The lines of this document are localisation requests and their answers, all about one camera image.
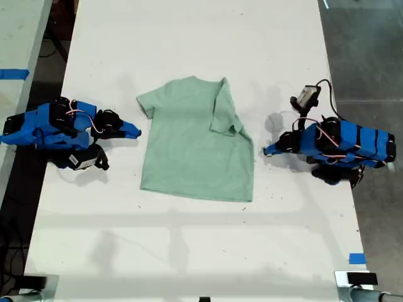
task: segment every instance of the blue tape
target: blue tape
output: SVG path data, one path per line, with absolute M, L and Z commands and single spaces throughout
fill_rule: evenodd
M 366 264 L 366 259 L 364 253 L 350 253 L 348 259 L 350 264 Z
M 29 74 L 28 69 L 0 69 L 0 80 L 25 80 Z

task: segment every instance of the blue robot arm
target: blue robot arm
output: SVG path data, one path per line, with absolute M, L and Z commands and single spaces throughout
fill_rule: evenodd
M 89 134 L 94 138 L 91 145 Z M 36 110 L 7 118 L 0 142 L 35 145 L 45 158 L 61 168 L 85 169 L 91 163 L 106 170 L 109 166 L 99 163 L 107 163 L 107 158 L 95 144 L 97 139 L 136 139 L 140 135 L 139 129 L 122 121 L 112 110 L 97 112 L 94 105 L 60 97 Z
M 312 174 L 329 184 L 349 179 L 354 187 L 363 176 L 365 166 L 379 168 L 393 162 L 396 156 L 395 137 L 382 130 L 358 126 L 338 117 L 323 118 L 305 129 L 310 109 L 318 105 L 320 86 L 306 86 L 291 104 L 300 113 L 298 130 L 285 132 L 280 139 L 265 148 L 272 156 L 281 153 L 304 154 L 307 162 L 318 164 Z

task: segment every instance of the shirt sleeve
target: shirt sleeve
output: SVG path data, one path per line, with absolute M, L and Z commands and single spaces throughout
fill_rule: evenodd
M 145 115 L 149 119 L 154 117 L 154 112 L 160 108 L 166 99 L 170 98 L 172 95 L 172 82 L 163 85 L 153 91 L 141 94 L 137 97 L 137 101 L 144 110 Z
M 210 127 L 224 135 L 234 136 L 244 128 L 235 112 L 235 106 L 229 92 L 228 82 L 224 82 L 221 91 L 217 95 L 214 103 L 213 120 Z

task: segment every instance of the table surface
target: table surface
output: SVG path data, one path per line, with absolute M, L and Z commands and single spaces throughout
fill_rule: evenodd
M 193 75 L 229 80 L 255 145 L 252 203 L 140 190 L 151 121 L 135 98 Z M 58 275 L 56 301 L 338 301 L 334 271 L 365 269 L 348 264 L 362 252 L 349 184 L 260 152 L 298 117 L 289 97 L 323 78 L 316 0 L 81 1 L 62 94 L 143 135 L 101 142 L 106 172 L 48 165 L 26 273 Z
M 52 0 L 0 1 L 0 69 L 28 69 L 25 81 L 0 81 L 0 129 L 26 109 Z M 14 162 L 15 146 L 0 145 L 0 206 Z

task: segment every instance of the t-shirt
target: t-shirt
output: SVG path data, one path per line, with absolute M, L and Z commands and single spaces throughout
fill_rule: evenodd
M 252 201 L 253 142 L 226 78 L 187 77 L 137 98 L 153 119 L 141 189 L 221 201 Z

